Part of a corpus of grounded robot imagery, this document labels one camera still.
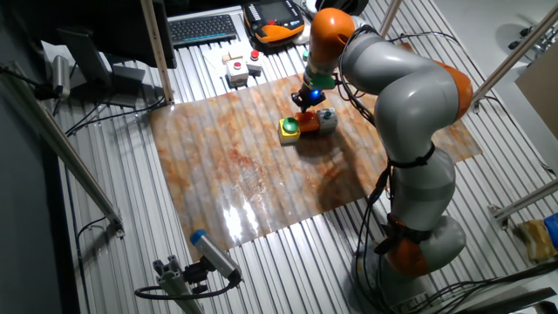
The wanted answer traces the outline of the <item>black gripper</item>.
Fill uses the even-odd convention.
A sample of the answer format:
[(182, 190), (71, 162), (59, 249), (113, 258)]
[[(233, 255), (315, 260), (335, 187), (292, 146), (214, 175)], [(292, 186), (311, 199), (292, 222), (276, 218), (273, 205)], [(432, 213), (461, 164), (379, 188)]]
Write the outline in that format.
[(294, 92), (291, 94), (292, 101), (297, 105), (301, 113), (306, 113), (312, 106), (316, 106), (323, 102), (326, 97), (322, 90), (304, 90), (300, 94)]

